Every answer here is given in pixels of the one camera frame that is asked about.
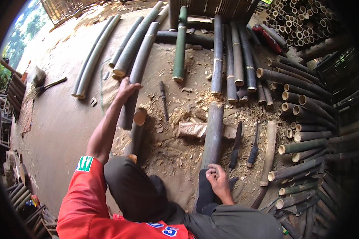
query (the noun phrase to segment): man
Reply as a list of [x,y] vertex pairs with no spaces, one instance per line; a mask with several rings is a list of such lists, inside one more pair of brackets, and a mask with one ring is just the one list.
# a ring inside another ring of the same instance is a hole
[[[125,78],[105,117],[93,132],[62,201],[57,223],[64,238],[282,238],[276,220],[234,205],[227,174],[219,165],[200,172],[197,212],[169,202],[157,176],[148,177],[133,161],[109,153],[121,107],[141,84]],[[123,216],[110,219],[106,184]],[[215,195],[222,205],[214,202]]]

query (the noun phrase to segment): green bamboo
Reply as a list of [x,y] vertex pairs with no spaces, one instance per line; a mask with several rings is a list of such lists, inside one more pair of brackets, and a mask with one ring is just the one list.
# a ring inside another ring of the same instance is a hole
[[176,41],[176,53],[174,55],[173,80],[183,81],[185,70],[185,37],[187,25],[187,7],[181,7],[179,12],[180,21],[178,23],[178,33]]

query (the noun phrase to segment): red shirt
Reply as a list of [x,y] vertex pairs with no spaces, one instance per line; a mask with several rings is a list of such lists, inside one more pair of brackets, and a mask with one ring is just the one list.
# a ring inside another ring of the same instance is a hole
[[122,216],[109,218],[104,168],[95,158],[87,166],[88,172],[75,171],[62,201],[57,223],[60,238],[195,238],[184,225],[136,223]]

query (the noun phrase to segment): dark gray pants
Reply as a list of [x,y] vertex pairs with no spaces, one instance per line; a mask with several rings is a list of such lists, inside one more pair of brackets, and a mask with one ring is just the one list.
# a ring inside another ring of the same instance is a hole
[[160,195],[148,176],[124,156],[104,165],[104,178],[124,218],[134,222],[184,224],[197,239],[281,239],[283,231],[271,215],[238,205],[219,205],[211,216],[185,213]]

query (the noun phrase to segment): printed number on shirt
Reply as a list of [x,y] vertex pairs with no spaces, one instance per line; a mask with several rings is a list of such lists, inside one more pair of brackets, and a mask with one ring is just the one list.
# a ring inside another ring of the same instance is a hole
[[167,226],[164,230],[162,230],[162,233],[169,237],[175,237],[177,230],[178,228]]

